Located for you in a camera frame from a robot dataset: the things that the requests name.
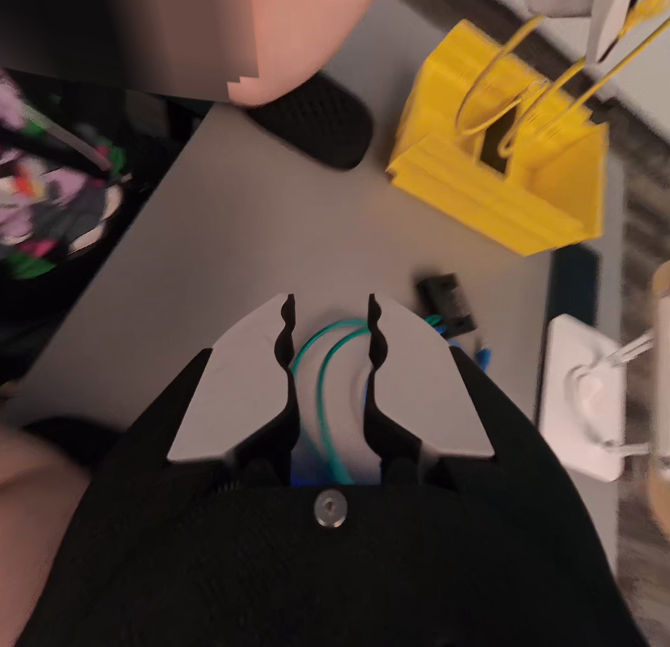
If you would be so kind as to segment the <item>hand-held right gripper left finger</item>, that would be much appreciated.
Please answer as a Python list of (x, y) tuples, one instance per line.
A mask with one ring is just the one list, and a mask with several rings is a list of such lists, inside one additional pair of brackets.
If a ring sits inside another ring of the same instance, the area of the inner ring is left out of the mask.
[(213, 345), (169, 461), (268, 458), (289, 468), (300, 434), (291, 364), (296, 302), (282, 293), (249, 313)]

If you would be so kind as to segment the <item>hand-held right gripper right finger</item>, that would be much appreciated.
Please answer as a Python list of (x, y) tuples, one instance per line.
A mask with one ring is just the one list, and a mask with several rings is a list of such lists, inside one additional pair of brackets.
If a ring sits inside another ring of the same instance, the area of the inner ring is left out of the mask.
[(382, 468), (396, 459), (419, 464), (422, 452), (491, 459), (492, 443), (448, 342), (396, 300), (368, 299), (371, 373), (364, 403), (364, 438)]

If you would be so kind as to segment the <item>black network switch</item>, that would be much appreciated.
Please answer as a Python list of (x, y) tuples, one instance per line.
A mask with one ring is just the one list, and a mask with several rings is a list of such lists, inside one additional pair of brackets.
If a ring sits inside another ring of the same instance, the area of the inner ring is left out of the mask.
[(473, 333), (478, 325), (456, 273), (432, 274), (415, 285), (428, 323), (445, 340)]

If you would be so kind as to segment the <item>yellow plastic bin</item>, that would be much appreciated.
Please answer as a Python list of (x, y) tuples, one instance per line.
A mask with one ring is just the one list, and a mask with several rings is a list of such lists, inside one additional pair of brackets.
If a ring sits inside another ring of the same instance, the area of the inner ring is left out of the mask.
[[(472, 91), (502, 48), (463, 19), (424, 60), (395, 135), (387, 172), (394, 186), (529, 256), (602, 235), (609, 127), (563, 90), (543, 99), (518, 125), (505, 170), (482, 159), (486, 133), (512, 104), (520, 121), (548, 80), (515, 55), (501, 59)], [(459, 109), (468, 95), (456, 126)]]

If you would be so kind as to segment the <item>person's left forearm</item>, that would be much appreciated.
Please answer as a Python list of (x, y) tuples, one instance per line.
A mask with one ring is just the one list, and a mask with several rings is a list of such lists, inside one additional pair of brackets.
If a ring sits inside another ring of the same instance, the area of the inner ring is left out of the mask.
[(341, 48), (374, 0), (251, 0), (257, 76), (228, 82), (229, 101), (258, 107), (295, 90)]

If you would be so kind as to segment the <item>white base acrylic stand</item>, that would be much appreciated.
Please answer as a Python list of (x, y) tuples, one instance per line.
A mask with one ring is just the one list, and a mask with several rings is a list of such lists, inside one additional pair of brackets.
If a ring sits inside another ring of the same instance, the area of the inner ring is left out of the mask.
[(652, 346), (652, 331), (620, 347), (572, 316), (550, 322), (538, 422), (564, 467), (609, 484), (648, 452), (625, 442), (626, 365)]

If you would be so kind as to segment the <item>dark blue mat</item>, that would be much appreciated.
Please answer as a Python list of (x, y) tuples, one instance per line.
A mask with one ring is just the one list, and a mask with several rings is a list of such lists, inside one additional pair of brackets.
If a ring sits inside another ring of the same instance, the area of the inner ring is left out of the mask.
[(561, 315), (569, 315), (596, 327), (600, 256), (583, 244), (553, 252), (549, 268), (545, 326)]

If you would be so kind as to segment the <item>person's leg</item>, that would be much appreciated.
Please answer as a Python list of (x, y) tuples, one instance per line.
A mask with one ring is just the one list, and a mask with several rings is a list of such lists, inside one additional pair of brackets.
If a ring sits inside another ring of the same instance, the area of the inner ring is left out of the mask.
[(1, 427), (1, 645), (14, 646), (42, 594), (90, 472)]

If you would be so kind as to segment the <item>black wrist rest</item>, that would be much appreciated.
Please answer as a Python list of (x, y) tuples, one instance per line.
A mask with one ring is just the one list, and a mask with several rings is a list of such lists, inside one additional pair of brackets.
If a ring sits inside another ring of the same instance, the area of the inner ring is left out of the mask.
[(370, 110), (323, 72), (272, 102), (244, 111), (269, 134), (338, 171), (356, 168), (373, 140)]

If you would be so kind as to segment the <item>colourful bag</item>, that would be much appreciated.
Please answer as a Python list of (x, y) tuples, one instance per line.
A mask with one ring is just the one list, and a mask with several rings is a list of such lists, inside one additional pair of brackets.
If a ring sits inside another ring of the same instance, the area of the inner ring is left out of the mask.
[(99, 128), (66, 128), (1, 70), (1, 274), (30, 281), (97, 245), (132, 175)]

